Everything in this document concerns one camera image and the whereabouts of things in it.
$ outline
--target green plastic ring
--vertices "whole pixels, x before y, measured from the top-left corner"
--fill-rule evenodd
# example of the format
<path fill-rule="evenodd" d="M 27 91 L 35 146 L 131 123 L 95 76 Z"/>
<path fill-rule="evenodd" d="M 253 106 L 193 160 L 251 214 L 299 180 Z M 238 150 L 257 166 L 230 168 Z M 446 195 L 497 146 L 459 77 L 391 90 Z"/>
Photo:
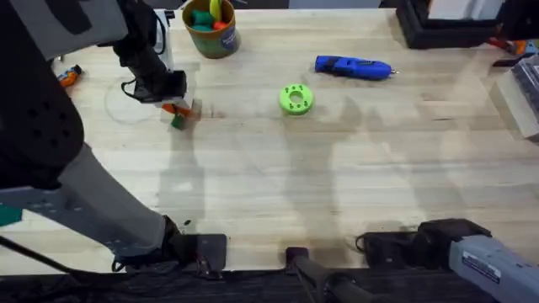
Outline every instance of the green plastic ring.
<path fill-rule="evenodd" d="M 299 97 L 301 102 L 292 97 Z M 290 84 L 280 90 L 279 105 L 288 114 L 305 114 L 312 107 L 312 92 L 303 84 Z"/>

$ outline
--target cable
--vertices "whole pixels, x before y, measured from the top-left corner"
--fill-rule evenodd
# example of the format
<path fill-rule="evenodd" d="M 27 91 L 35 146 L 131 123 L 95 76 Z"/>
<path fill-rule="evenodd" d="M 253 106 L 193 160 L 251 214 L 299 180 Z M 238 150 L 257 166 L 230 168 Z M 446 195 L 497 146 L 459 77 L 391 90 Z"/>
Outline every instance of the cable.
<path fill-rule="evenodd" d="M 109 276 L 107 274 L 99 274 L 99 273 L 93 273 L 93 272 L 88 272 L 88 271 L 83 271 L 83 270 L 79 270 L 79 269 L 74 269 L 74 268 L 69 268 L 61 263 L 58 263 L 38 252 L 34 252 L 30 249 L 28 249 L 27 247 L 23 247 L 21 245 L 19 245 L 18 243 L 16 242 L 13 242 L 5 237 L 2 237 L 0 236 L 0 245 L 6 247 L 7 249 L 10 249 L 16 253 L 20 253 L 22 255 L 24 255 L 25 257 L 28 257 L 28 258 L 32 258 L 34 259 L 35 261 L 38 261 L 38 262 L 41 262 L 43 264 L 46 264 L 58 271 L 61 271 L 65 274 L 68 274 L 68 276 L 64 276 L 60 279 L 58 279 L 58 281 L 56 281 L 56 283 L 54 283 L 53 286 L 51 286 L 48 290 L 44 290 L 42 291 L 44 294 L 42 295 L 37 295 L 37 296 L 32 296 L 30 298 L 24 298 L 22 300 L 22 298 L 17 298 L 15 300 L 17 301 L 23 301 L 23 302 L 43 302 L 43 301 L 52 301 L 54 299 L 57 299 L 57 298 L 62 298 L 62 297 L 67 297 L 67 296 L 70 296 L 70 295 L 74 295 L 76 296 L 77 298 L 81 299 L 81 301 L 84 301 L 84 300 L 87 300 L 88 298 L 90 298 L 88 295 L 91 295 L 92 293 L 97 293 L 97 294 L 100 294 L 100 295 L 105 295 L 105 294 L 108 294 L 108 293 L 117 293 L 117 294 L 122 294 L 122 295 L 129 295 L 129 296 L 135 296 L 135 297 L 145 297 L 145 298 L 155 298 L 155 297 L 159 297 L 159 296 L 163 296 L 163 294 L 156 294 L 156 292 L 158 292 L 159 290 L 167 287 L 167 286 L 170 286 L 173 282 L 177 281 L 179 278 L 182 278 L 184 277 L 184 274 L 181 273 L 181 269 L 183 268 L 183 266 L 181 266 L 180 264 L 177 264 L 176 266 L 172 267 L 170 270 L 168 270 L 167 272 L 165 273 L 159 273 L 158 275 L 161 276 L 161 275 L 167 275 L 167 274 L 171 274 L 175 271 L 178 272 L 177 275 L 174 275 L 171 279 L 168 279 L 165 283 L 162 283 L 150 290 L 144 290 L 144 291 L 141 291 L 141 292 L 135 292 L 135 291 L 130 291 L 130 290 L 125 290 L 125 289 L 122 289 L 122 288 L 119 288 L 117 287 L 119 284 L 122 284 L 123 287 L 127 287 L 129 288 L 129 285 L 125 285 L 126 282 L 132 282 L 132 280 L 137 277 L 137 276 L 140 276 L 140 275 L 145 275 L 145 274 L 150 274 L 150 273 L 136 273 L 136 274 L 132 274 L 130 275 L 129 277 L 127 277 L 127 279 L 121 279 L 121 280 L 115 280 L 111 283 L 111 281 L 109 279 L 106 279 L 106 281 L 104 281 L 104 283 L 106 283 L 105 285 L 102 285 L 100 283 L 96 283 L 95 280 L 96 278 L 109 278 Z M 195 271 L 195 274 L 192 275 L 192 278 L 200 278 L 200 275 L 203 274 L 202 273 L 202 269 L 201 269 L 201 264 L 203 262 L 206 262 L 207 263 L 207 260 L 205 259 L 205 257 L 203 256 L 200 256 L 199 258 L 197 258 L 197 269 Z M 66 285 L 66 287 L 64 288 L 60 288 L 60 289 L 57 289 L 60 284 L 62 284 L 62 281 L 66 278 L 66 277 L 71 277 L 74 279 L 74 282 L 76 283 L 75 286 L 73 285 Z M 84 283 L 84 280 L 87 280 L 87 282 L 89 280 L 92 280 L 92 283 Z M 173 291 L 178 291 L 178 289 L 184 289 L 184 288 L 187 288 L 189 286 L 191 286 L 192 284 L 194 284 L 194 280 L 193 279 L 190 279 L 188 282 L 182 284 L 181 286 L 179 287 L 175 287 L 173 288 L 171 291 L 169 291 L 169 293 L 173 292 Z"/>
<path fill-rule="evenodd" d="M 359 236 L 355 239 L 355 249 L 357 249 L 357 251 L 358 251 L 360 254 L 365 254 L 365 249 L 361 248 L 361 247 L 360 247 L 360 244 L 358 244 L 358 242 L 359 242 L 360 240 L 363 240 L 363 236 L 364 236 L 364 235 L 365 235 L 365 234 L 359 235 Z"/>
<path fill-rule="evenodd" d="M 63 265 L 63 264 L 60 264 L 58 263 L 57 261 L 51 259 L 51 258 L 48 258 L 38 252 L 34 252 L 24 246 L 21 246 L 19 245 L 18 243 L 15 243 L 9 239 L 7 239 L 6 237 L 2 237 L 0 236 L 0 245 L 16 252 L 16 253 L 20 253 L 22 254 L 23 256 L 25 257 L 28 257 L 28 258 L 32 258 L 34 259 L 35 261 L 38 261 L 38 262 L 41 262 L 45 265 L 48 265 L 58 271 L 61 271 L 63 272 L 64 274 L 70 274 L 71 276 L 73 276 L 73 278 L 77 278 L 81 275 L 88 275 L 88 276 L 95 276 L 96 273 L 92 273 L 92 272 L 87 272 L 87 271 L 84 271 L 84 270 L 79 270 L 79 269 L 74 269 L 74 268 L 68 268 L 67 266 Z"/>

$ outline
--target wooden tabletop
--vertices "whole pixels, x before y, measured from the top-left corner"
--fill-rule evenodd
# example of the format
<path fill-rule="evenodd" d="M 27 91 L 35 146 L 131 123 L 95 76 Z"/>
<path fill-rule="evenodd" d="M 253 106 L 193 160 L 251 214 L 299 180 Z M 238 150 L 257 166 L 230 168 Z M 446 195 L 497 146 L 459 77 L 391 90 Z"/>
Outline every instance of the wooden tabletop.
<path fill-rule="evenodd" d="M 242 44 L 203 58 L 172 22 L 201 117 L 188 130 L 122 95 L 131 74 L 111 49 L 66 56 L 86 73 L 69 89 L 86 140 L 148 207 L 188 232 L 225 233 L 229 269 L 281 268 L 289 246 L 328 266 L 362 266 L 351 247 L 365 231 L 414 229 L 465 217 L 539 262 L 539 147 L 511 135 L 489 92 L 503 52 L 410 50 L 394 10 L 238 11 Z M 317 74 L 317 55 L 385 61 L 384 82 Z M 303 83 L 306 115 L 289 117 L 279 91 Z M 111 253 L 29 212 L 0 234 L 66 265 L 109 272 Z M 0 274 L 51 269 L 0 250 Z"/>

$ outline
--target blue tool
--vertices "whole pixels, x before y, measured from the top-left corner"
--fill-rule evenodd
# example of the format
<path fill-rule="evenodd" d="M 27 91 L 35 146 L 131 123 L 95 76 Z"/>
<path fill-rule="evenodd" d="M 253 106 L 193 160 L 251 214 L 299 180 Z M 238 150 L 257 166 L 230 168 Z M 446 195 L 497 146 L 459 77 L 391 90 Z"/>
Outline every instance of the blue tool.
<path fill-rule="evenodd" d="M 314 70 L 365 80 L 384 80 L 397 73 L 384 62 L 341 56 L 318 56 Z"/>

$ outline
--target black cable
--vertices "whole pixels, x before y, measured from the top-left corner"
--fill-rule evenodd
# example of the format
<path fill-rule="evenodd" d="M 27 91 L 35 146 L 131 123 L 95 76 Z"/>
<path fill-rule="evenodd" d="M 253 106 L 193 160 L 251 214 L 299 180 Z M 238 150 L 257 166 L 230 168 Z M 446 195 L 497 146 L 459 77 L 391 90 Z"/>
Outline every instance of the black cable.
<path fill-rule="evenodd" d="M 38 262 L 41 262 L 45 265 L 48 265 L 58 271 L 61 271 L 63 272 L 64 274 L 70 274 L 71 276 L 73 276 L 73 278 L 77 279 L 77 278 L 80 278 L 82 275 L 87 275 L 87 276 L 94 276 L 96 275 L 96 273 L 92 273 L 92 272 L 87 272 L 87 271 L 84 271 L 84 270 L 79 270 L 79 269 L 74 269 L 74 268 L 68 268 L 67 266 L 61 264 L 61 263 L 58 263 L 57 261 L 51 259 L 51 258 L 48 258 L 38 252 L 34 252 L 22 245 L 19 245 L 18 243 L 15 243 L 9 239 L 7 239 L 6 237 L 2 237 L 0 236 L 0 245 L 6 247 L 7 249 L 10 249 L 16 253 L 20 253 L 22 254 L 23 256 L 25 257 L 28 257 L 28 258 L 32 258 L 34 259 L 35 261 L 38 261 Z"/>
<path fill-rule="evenodd" d="M 361 254 L 365 254 L 365 249 L 361 248 L 361 247 L 360 247 L 360 244 L 358 244 L 358 242 L 359 242 L 360 240 L 363 240 L 363 236 L 364 236 L 364 235 L 365 235 L 365 234 L 359 235 L 359 236 L 355 239 L 355 249 L 357 249 L 357 251 L 358 251 L 359 253 L 361 253 Z"/>

